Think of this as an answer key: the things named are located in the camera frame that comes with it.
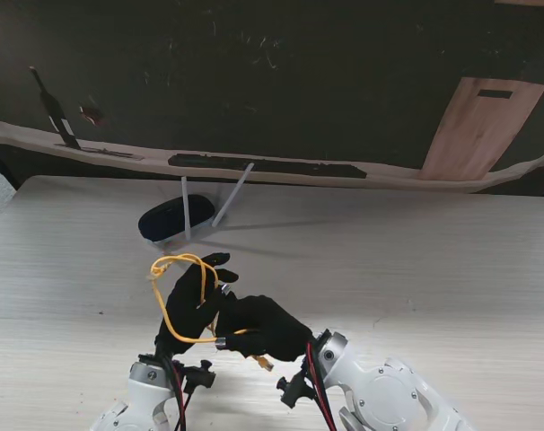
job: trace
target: black slot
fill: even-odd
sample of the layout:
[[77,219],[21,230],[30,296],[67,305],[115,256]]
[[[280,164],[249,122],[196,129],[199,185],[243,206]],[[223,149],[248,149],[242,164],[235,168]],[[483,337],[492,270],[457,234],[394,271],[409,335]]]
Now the black slot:
[[513,92],[507,90],[479,90],[479,97],[493,97],[494,99],[509,99]]

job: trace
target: red wire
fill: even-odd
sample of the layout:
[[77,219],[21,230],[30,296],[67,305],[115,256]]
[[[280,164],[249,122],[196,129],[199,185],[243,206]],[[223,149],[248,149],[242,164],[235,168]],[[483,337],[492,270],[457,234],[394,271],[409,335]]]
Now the red wire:
[[[179,372],[176,369],[176,366],[172,365],[172,368],[174,369],[174,374],[176,376],[176,384],[178,385],[178,391],[180,392],[180,399],[182,400],[182,398],[183,398],[182,385],[180,384]],[[184,409],[182,408],[180,403],[178,403],[178,405],[179,405],[179,410],[180,410],[180,419],[179,419],[179,421],[180,421],[180,423],[182,424],[183,427],[186,427],[186,417],[184,416]]]
[[324,399],[320,394],[320,386],[318,385],[318,375],[316,374],[316,369],[314,368],[314,363],[311,360],[311,344],[308,343],[308,349],[307,349],[307,356],[308,356],[308,365],[310,366],[311,371],[311,377],[314,381],[314,386],[316,387],[316,393],[318,394],[318,399],[320,400],[320,406],[322,408],[322,413],[324,414],[324,417],[326,418],[326,421],[328,422],[328,428],[330,431],[337,431],[336,426],[334,425],[334,422],[332,422],[328,409],[326,408],[326,405],[324,404]]

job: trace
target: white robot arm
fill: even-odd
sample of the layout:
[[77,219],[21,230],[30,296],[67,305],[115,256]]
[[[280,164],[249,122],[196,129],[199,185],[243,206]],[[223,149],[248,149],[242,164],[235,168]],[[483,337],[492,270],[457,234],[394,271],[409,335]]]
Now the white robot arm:
[[[118,402],[102,413],[92,424],[90,431],[171,431],[164,404],[174,398],[171,378],[156,356],[139,355],[139,360],[130,368],[128,377],[128,400]],[[184,393],[188,399],[198,386],[212,387],[216,374],[209,371],[212,364],[200,361],[198,366],[184,366],[172,362],[180,376],[186,378]],[[180,422],[178,409],[173,412],[174,419]]]
[[174,391],[159,365],[134,362],[128,377],[128,400],[120,401],[94,421],[90,431],[169,431],[164,403]]
[[326,388],[339,386],[347,408],[339,411],[347,431],[409,431],[419,405],[427,415],[427,431],[475,431],[416,371],[397,358],[364,370],[344,336],[335,332],[317,347]]
[[[338,386],[346,394],[347,408],[339,411],[347,431],[410,431],[420,405],[427,415],[426,431],[476,431],[414,369],[397,358],[383,366],[364,370],[356,361],[346,338],[326,331],[316,344],[320,376],[326,388]],[[187,385],[211,387],[215,379],[203,361],[201,367],[183,367]],[[288,383],[280,379],[282,402],[295,405],[300,397],[314,397],[303,374]],[[169,376],[153,356],[140,356],[130,369],[128,402],[119,402],[92,424],[90,431],[170,431],[164,403],[174,397]]]

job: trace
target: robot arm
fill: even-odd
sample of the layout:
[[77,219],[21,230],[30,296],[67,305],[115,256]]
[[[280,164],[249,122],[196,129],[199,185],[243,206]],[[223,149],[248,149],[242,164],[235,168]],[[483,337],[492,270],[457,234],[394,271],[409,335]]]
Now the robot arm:
[[409,365],[388,358],[383,366],[364,370],[344,336],[329,334],[317,347],[326,388],[339,386],[347,408],[339,411],[347,431],[409,431],[419,405],[427,415],[426,431],[475,431],[457,409]]

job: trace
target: wooden panel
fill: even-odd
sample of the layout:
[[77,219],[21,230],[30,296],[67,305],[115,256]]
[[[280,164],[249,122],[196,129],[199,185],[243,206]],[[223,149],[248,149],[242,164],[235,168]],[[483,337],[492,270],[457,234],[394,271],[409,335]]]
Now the wooden panel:
[[522,6],[544,6],[544,0],[496,0],[499,4],[518,4]]
[[481,180],[512,143],[543,92],[540,84],[462,78],[419,177]]

